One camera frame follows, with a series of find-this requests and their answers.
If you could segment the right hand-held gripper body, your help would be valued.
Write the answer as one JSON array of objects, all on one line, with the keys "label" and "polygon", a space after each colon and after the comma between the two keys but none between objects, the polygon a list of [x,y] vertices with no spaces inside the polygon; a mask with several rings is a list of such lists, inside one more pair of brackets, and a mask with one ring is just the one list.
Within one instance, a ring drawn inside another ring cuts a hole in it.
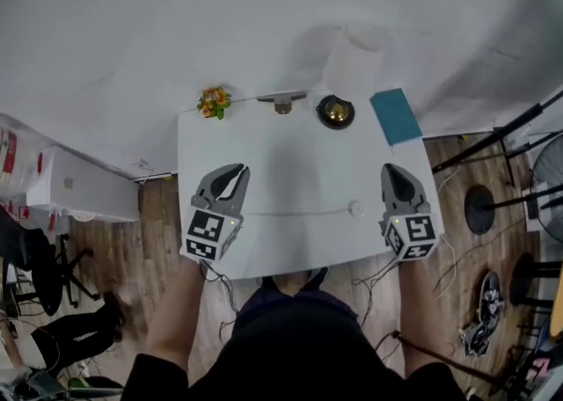
[{"label": "right hand-held gripper body", "polygon": [[425,259],[438,243],[435,215],[426,201],[419,206],[392,201],[385,210],[382,228],[384,241],[398,262]]}]

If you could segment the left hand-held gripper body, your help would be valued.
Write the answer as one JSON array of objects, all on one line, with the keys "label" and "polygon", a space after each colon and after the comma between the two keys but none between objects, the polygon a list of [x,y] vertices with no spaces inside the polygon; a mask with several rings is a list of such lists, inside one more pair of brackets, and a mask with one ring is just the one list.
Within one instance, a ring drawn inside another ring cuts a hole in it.
[{"label": "left hand-held gripper body", "polygon": [[194,195],[186,212],[186,230],[179,253],[193,260],[218,262],[242,227],[244,217],[240,201],[243,199],[230,197],[212,201]]}]

